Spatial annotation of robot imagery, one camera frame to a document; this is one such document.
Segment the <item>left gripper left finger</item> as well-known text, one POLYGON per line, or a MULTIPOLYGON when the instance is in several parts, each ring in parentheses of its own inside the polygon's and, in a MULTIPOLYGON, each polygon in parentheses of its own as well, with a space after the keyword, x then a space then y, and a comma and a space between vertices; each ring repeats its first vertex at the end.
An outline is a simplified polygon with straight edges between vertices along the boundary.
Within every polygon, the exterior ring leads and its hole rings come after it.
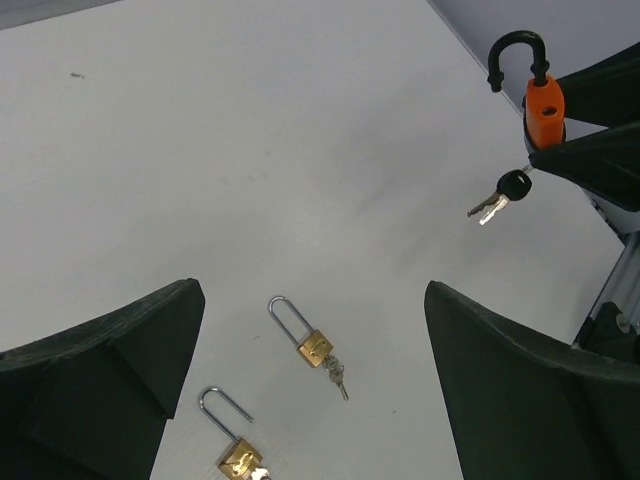
POLYGON ((2 478, 149 478, 204 309, 200 283, 178 280, 2 352, 2 478))

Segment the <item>black headed key bunch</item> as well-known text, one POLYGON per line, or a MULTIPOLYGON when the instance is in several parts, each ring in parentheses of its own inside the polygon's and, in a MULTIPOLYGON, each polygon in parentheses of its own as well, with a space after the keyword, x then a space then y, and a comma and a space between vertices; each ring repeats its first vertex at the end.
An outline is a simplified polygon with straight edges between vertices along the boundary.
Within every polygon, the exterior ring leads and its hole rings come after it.
POLYGON ((524 199, 530 192, 532 181, 525 169, 515 169, 503 174, 497 181, 496 189, 488 198, 467 212, 468 217, 481 213, 478 221, 485 225, 509 203, 524 199))

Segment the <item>orange black padlock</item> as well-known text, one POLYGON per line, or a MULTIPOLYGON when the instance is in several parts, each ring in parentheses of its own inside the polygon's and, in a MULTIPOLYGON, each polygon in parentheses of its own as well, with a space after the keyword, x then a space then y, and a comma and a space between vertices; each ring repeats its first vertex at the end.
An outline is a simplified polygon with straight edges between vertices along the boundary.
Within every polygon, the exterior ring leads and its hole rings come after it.
POLYGON ((566 138, 565 97, 558 81, 548 74, 543 39, 529 30, 509 32, 492 45, 488 53, 487 81, 494 93, 502 90, 504 72, 500 67, 502 52, 514 44, 528 45, 532 50, 532 78, 524 96, 524 134, 532 151, 560 145, 566 138))

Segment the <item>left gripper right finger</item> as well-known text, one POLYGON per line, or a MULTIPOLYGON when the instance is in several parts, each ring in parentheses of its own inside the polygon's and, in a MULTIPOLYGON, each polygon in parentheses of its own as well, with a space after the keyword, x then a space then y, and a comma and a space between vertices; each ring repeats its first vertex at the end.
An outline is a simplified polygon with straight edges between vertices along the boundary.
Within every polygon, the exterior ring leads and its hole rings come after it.
POLYGON ((638 477, 636 331, 569 345, 435 281, 424 311, 465 478, 638 477))

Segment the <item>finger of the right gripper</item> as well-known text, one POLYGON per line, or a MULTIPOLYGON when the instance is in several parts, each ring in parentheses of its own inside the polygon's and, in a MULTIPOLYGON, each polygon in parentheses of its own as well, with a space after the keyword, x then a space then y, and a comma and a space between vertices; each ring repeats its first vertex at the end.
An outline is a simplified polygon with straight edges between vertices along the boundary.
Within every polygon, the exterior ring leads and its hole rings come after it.
POLYGON ((529 154, 530 164, 619 208, 639 210, 639 124, 606 129, 529 154))
POLYGON ((639 120, 640 44, 557 80, 565 117, 604 127, 639 120))

